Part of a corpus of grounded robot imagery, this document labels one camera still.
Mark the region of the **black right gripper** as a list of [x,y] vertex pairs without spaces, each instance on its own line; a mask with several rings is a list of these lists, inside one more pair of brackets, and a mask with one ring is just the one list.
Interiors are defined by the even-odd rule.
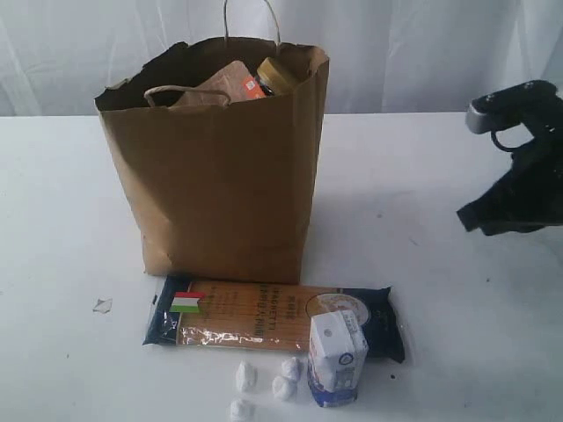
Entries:
[[512,159],[508,186],[495,184],[457,211],[466,231],[531,233],[562,224],[562,127],[528,125],[532,139],[501,145]]

